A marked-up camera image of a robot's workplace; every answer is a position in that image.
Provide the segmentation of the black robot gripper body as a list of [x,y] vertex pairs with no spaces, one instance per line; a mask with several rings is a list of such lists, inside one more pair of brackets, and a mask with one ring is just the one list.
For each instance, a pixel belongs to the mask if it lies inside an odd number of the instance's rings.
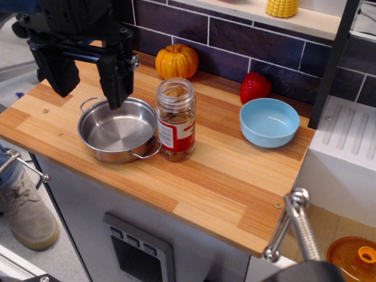
[[43,56],[116,67],[139,66],[133,32],[123,23],[124,1],[37,1],[38,10],[20,12],[18,22]]

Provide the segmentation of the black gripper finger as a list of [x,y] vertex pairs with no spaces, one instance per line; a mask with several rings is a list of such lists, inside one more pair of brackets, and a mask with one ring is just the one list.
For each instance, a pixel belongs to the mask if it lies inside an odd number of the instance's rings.
[[77,87],[79,69],[73,59],[55,48],[31,46],[30,50],[41,73],[58,95],[64,98]]
[[109,107],[115,110],[133,93],[135,54],[119,42],[103,42],[102,45],[103,53],[96,66]]

